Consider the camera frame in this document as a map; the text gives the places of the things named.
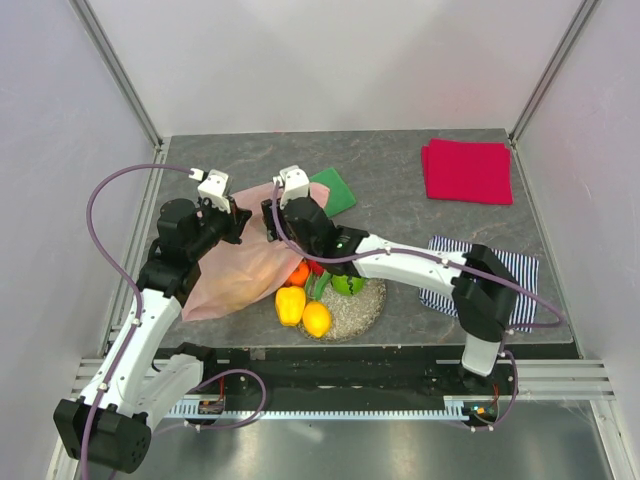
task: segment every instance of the yellow lemon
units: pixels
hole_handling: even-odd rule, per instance
[[[323,337],[331,328],[331,313],[320,302],[309,302],[302,312],[302,323],[310,335]]]

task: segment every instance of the white panel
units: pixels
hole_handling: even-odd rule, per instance
[[[164,135],[511,127],[579,0],[92,0]]]
[[[640,3],[602,2],[520,144],[579,343],[640,448]]]
[[[40,479],[53,411],[97,353],[116,284],[87,234],[87,198],[152,148],[66,1],[5,2],[0,65],[0,478]],[[116,258],[140,198],[132,177],[96,205]]]

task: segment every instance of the red towel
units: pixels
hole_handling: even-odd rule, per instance
[[[422,147],[427,197],[511,205],[511,154],[502,143],[433,139]]]

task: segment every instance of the green cloth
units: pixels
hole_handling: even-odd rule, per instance
[[[333,217],[340,212],[356,204],[356,197],[335,168],[327,168],[311,177],[312,182],[321,183],[329,187],[329,201],[324,207],[324,212],[328,217]]]

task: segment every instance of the gray countertop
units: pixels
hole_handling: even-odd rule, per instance
[[[500,428],[481,436],[447,422],[391,418],[260,420],[213,435],[178,428],[153,439],[138,470],[116,478],[613,480],[597,422],[589,402],[523,401]],[[91,465],[93,480],[110,474]]]
[[[514,204],[492,206],[430,200],[425,195],[420,147],[432,138],[505,142],[504,130],[423,130],[317,132],[173,137],[168,164],[216,168],[233,177],[231,192],[267,183],[284,167],[297,164],[309,176],[335,167],[358,204],[334,218],[337,224],[362,228],[389,240],[426,247],[433,235],[483,243],[531,255],[540,261],[539,294],[560,304],[551,266],[520,178],[512,164]],[[150,239],[159,207],[178,197],[196,198],[193,181],[165,172],[156,201]],[[418,290],[387,282],[387,302],[375,325],[342,345],[455,345],[464,331],[455,318],[424,307]],[[554,317],[538,308],[536,321]],[[162,347],[183,341],[214,347],[319,345],[296,329],[282,327],[273,296],[220,319],[177,322]],[[516,334],[512,343],[570,342],[569,328]]]

